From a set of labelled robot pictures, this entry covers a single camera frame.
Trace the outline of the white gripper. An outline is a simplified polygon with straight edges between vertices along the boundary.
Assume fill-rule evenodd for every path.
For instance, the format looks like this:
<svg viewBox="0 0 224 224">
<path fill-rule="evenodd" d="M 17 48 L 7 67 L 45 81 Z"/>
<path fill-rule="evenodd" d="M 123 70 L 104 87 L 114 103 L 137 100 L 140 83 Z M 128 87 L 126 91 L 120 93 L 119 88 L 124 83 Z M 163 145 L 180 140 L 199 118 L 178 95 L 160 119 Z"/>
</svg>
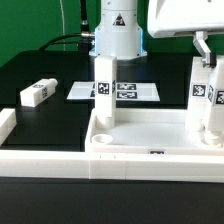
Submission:
<svg viewBox="0 0 224 224">
<path fill-rule="evenodd" d="M 202 57 L 202 66 L 214 68 L 216 54 L 206 40 L 208 34 L 224 33 L 224 0 L 150 0 L 147 29 L 153 38 L 195 33 L 193 45 Z"/>
</svg>

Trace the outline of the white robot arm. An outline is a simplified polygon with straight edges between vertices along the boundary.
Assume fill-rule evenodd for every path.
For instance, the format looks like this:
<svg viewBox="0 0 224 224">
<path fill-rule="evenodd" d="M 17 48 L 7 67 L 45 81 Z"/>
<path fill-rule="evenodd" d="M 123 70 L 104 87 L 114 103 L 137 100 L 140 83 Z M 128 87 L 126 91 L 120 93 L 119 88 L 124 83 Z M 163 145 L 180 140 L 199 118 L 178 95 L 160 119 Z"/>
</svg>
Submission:
<svg viewBox="0 0 224 224">
<path fill-rule="evenodd" d="M 90 56 L 127 61 L 146 55 L 137 5 L 138 0 L 101 0 L 101 21 Z M 203 65 L 214 67 L 216 55 L 205 40 L 224 34 L 224 0 L 149 0 L 147 31 L 154 38 L 191 36 Z"/>
</svg>

